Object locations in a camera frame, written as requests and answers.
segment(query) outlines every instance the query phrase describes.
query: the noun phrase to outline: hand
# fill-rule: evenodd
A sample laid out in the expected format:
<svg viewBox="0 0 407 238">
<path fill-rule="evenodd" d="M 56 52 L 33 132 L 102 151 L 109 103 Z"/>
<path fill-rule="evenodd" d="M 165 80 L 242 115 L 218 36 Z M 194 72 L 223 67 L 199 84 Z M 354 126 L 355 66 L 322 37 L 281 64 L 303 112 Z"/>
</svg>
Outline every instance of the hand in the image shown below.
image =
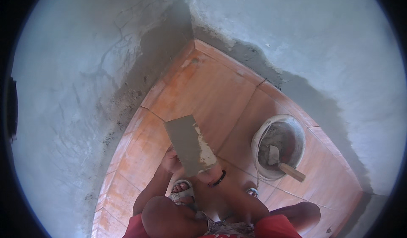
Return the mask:
<svg viewBox="0 0 407 238">
<path fill-rule="evenodd" d="M 223 172 L 221 165 L 219 165 L 219 163 L 217 162 L 211 169 L 200 172 L 196 175 L 196 177 L 203 183 L 213 184 L 221 178 L 222 174 Z"/>
<path fill-rule="evenodd" d="M 181 169 L 182 164 L 178 159 L 177 152 L 173 145 L 170 145 L 164 157 L 161 160 L 161 166 L 169 173 L 174 174 Z"/>
</svg>

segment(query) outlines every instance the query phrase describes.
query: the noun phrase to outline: sandal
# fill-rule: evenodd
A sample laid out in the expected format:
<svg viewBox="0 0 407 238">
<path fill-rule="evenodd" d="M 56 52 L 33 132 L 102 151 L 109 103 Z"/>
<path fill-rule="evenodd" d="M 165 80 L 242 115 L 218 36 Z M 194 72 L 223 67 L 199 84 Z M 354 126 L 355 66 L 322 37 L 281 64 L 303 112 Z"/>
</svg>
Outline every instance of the sandal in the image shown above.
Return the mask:
<svg viewBox="0 0 407 238">
<path fill-rule="evenodd" d="M 192 188 L 192 183 L 191 183 L 189 180 L 180 179 L 180 180 L 177 180 L 177 181 L 174 183 L 173 187 L 175 187 L 176 185 L 181 184 L 181 183 L 187 184 L 187 185 L 188 185 L 188 189 L 183 190 L 183 191 L 180 191 L 180 192 L 171 193 L 168 197 L 169 197 L 176 205 L 185 205 L 185 206 L 189 207 L 190 209 L 192 209 L 192 210 L 194 210 L 194 211 L 197 211 L 197 210 L 198 210 L 198 207 L 197 207 L 197 204 L 196 204 L 196 202 L 195 202 L 195 195 L 194 195 L 194 190 L 193 190 L 193 188 Z M 193 202 L 193 203 L 182 203 L 182 202 L 179 201 L 181 198 L 186 197 L 186 196 L 192 196 L 194 202 Z"/>
<path fill-rule="evenodd" d="M 251 196 L 254 196 L 254 197 L 256 197 L 257 199 L 258 199 L 258 190 L 257 189 L 255 189 L 255 188 L 250 188 L 250 189 L 248 189 L 248 190 L 246 190 L 246 193 L 247 194 L 249 194 L 249 195 L 251 195 Z"/>
</svg>

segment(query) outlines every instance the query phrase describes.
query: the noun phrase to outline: trowel handle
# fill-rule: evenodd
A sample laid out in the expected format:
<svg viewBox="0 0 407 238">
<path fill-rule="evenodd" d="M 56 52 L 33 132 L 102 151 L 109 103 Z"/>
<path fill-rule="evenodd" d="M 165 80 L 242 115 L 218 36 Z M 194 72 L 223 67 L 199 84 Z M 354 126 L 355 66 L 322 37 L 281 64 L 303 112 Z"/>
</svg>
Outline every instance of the trowel handle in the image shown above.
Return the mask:
<svg viewBox="0 0 407 238">
<path fill-rule="evenodd" d="M 305 180 L 305 174 L 296 169 L 293 169 L 289 165 L 285 163 L 279 163 L 278 166 L 280 170 L 282 170 L 284 173 L 288 174 L 292 178 L 296 179 L 297 181 L 303 182 Z"/>
</svg>

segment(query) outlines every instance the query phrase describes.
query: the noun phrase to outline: knee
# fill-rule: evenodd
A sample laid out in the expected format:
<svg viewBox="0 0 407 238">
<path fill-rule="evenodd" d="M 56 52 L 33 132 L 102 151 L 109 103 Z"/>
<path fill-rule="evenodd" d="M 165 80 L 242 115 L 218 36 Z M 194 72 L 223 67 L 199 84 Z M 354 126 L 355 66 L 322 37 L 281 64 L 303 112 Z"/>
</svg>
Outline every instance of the knee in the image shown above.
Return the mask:
<svg viewBox="0 0 407 238">
<path fill-rule="evenodd" d="M 145 231 L 150 237 L 162 237 L 165 235 L 164 227 L 168 219 L 171 218 L 171 212 L 175 210 L 176 205 L 165 196 L 156 196 L 150 199 L 141 214 L 141 221 Z"/>
<path fill-rule="evenodd" d="M 306 216 L 309 220 L 318 223 L 321 219 L 321 211 L 319 206 L 311 202 L 301 202 L 297 204 L 301 214 Z"/>
</svg>

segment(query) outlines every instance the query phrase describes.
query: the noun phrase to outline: bracelet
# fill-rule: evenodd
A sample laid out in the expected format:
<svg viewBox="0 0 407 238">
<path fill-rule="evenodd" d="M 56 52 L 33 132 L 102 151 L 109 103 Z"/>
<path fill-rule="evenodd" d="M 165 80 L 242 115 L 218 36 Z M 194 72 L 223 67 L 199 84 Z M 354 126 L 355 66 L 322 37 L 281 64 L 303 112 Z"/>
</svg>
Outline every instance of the bracelet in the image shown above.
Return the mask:
<svg viewBox="0 0 407 238">
<path fill-rule="evenodd" d="M 221 183 L 221 181 L 225 178 L 226 171 L 225 171 L 225 170 L 222 170 L 222 173 L 223 173 L 223 174 L 222 174 L 221 178 L 219 178 L 219 180 L 218 180 L 217 182 L 215 182 L 215 183 L 212 184 L 212 185 L 208 184 L 208 187 L 209 187 L 209 188 L 213 188 L 213 187 L 215 187 L 216 185 L 218 185 L 218 184 Z"/>
</svg>

